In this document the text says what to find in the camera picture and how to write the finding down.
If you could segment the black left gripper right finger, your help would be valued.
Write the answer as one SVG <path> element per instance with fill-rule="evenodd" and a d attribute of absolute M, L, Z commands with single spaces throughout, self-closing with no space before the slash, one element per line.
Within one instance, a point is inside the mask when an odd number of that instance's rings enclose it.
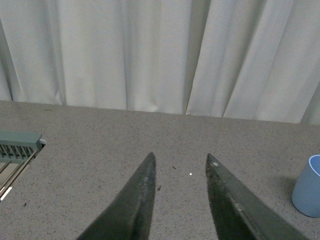
<path fill-rule="evenodd" d="M 212 154 L 205 164 L 210 210 L 220 240 L 305 240 Z"/>

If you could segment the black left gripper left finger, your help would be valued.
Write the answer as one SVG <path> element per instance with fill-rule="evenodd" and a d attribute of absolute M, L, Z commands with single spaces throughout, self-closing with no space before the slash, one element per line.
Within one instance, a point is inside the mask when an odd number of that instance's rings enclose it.
<path fill-rule="evenodd" d="M 79 240 L 147 240 L 156 194 L 156 157 L 150 152 L 112 203 Z"/>

